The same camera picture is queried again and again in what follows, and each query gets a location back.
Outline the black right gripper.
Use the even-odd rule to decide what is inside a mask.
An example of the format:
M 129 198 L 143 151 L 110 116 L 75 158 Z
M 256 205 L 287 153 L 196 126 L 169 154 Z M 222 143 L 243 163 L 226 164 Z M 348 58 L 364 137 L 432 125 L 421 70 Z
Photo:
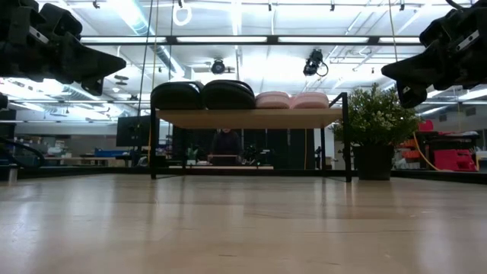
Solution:
M 381 69 L 396 81 L 404 108 L 424 102 L 429 87 L 444 91 L 455 85 L 469 89 L 487 83 L 487 0 L 468 8 L 446 2 L 453 8 L 419 35 L 425 50 Z

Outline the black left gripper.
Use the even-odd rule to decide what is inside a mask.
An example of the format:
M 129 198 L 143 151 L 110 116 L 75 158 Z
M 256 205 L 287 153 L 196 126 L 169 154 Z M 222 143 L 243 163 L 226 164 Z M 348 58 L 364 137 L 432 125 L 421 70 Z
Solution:
M 126 67 L 120 57 L 81 43 L 71 12 L 36 0 L 0 0 L 0 77 L 74 82 L 100 96 L 103 78 Z

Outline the black rubber slide sandal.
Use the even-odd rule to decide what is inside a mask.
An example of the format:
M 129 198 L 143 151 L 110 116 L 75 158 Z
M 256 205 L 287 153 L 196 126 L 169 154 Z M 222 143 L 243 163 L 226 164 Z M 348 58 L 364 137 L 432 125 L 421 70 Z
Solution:
M 209 110 L 252 110 L 256 108 L 252 88 L 242 81 L 210 81 L 200 94 L 202 102 Z
M 203 88 L 198 81 L 166 82 L 153 89 L 151 104 L 159 110 L 202 110 Z

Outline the pink rubber slide sandal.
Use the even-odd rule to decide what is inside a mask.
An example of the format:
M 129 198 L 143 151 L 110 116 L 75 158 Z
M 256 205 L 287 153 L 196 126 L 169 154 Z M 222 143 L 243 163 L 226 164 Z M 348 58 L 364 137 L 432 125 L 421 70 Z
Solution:
M 255 97 L 257 109 L 289 109 L 291 99 L 281 91 L 267 91 Z
M 327 109 L 329 99 L 324 93 L 304 92 L 293 96 L 291 99 L 291 109 Z

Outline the potted green plant black pot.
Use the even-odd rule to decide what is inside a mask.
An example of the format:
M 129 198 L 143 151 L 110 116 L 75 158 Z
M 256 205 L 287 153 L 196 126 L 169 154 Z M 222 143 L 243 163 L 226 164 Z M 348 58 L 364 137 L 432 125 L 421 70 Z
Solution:
M 360 180 L 389 180 L 395 148 L 418 129 L 420 119 L 413 109 L 399 103 L 395 88 L 355 89 L 342 107 L 348 116 L 332 127 L 335 137 L 349 139 L 354 168 Z

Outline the black monitor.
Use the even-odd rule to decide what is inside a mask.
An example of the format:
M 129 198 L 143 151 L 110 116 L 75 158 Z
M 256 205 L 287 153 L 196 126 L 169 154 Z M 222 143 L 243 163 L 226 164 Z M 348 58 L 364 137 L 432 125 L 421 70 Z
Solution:
M 119 117 L 116 130 L 117 147 L 144 147 L 150 141 L 158 143 L 160 122 L 155 120 L 154 129 L 151 130 L 150 116 Z

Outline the blue bin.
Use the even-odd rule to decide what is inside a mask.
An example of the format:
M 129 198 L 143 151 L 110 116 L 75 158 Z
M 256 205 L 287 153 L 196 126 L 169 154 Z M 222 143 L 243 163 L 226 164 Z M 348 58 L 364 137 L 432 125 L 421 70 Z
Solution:
M 128 151 L 123 150 L 103 150 L 103 149 L 94 149 L 94 156 L 96 158 L 115 158 L 118 156 L 123 156 L 124 154 L 128 153 Z

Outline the red storage crate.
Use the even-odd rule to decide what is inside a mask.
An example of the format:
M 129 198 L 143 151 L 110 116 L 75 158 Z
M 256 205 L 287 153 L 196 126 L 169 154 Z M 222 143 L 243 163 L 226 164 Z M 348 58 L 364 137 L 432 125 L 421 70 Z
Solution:
M 468 149 L 435 150 L 434 165 L 440 170 L 476 171 L 476 164 Z

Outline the person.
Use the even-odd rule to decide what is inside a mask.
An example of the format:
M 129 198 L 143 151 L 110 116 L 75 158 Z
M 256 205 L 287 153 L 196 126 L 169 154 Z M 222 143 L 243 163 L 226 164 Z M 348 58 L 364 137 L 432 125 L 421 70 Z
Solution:
M 233 129 L 220 129 L 213 138 L 208 159 L 213 165 L 240 165 L 242 153 L 239 135 Z

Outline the wooden shelf black metal frame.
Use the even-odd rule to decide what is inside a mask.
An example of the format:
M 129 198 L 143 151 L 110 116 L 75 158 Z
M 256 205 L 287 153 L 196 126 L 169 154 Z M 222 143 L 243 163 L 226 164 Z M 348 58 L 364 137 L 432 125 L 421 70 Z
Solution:
M 344 122 L 344 171 L 312 170 L 266 170 L 266 169 L 230 169 L 231 176 L 275 176 L 275 177 L 341 177 L 345 182 L 352 182 L 351 141 L 349 137 L 349 99 L 342 92 L 329 104 L 342 102 L 340 109 L 255 109 L 255 110 L 157 110 L 150 104 L 151 138 L 149 145 L 149 168 L 151 179 L 155 179 L 159 168 L 155 164 L 156 146 L 159 131 L 154 129 L 159 119 L 168 121 L 182 129 L 320 129 L 320 140 L 325 141 L 324 129 L 341 119 Z

